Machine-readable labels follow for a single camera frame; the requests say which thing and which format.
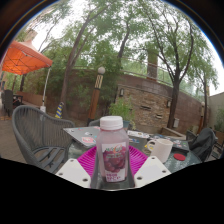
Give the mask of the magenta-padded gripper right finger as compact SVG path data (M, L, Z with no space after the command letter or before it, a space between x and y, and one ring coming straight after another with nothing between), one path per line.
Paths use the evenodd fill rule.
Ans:
M128 182L131 188L143 187L171 174L156 156L148 157L133 146L129 147L129 161Z

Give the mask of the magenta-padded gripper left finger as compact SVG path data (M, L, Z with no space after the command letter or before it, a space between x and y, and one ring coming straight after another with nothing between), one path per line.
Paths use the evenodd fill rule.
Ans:
M95 158L96 148L93 147L78 159L69 159L56 175L83 188L97 189L100 178Z

